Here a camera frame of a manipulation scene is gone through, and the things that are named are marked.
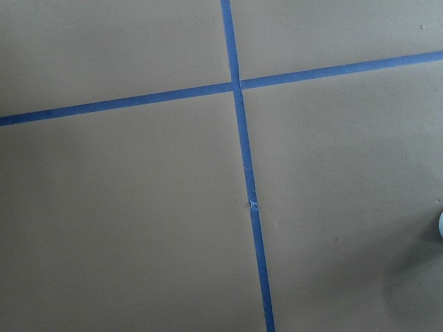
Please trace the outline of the light blue cup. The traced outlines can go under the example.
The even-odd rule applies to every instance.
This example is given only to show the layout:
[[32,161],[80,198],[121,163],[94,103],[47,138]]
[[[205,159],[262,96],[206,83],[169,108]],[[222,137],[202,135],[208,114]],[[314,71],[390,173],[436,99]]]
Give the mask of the light blue cup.
[[438,230],[441,238],[443,238],[443,213],[441,213],[438,221]]

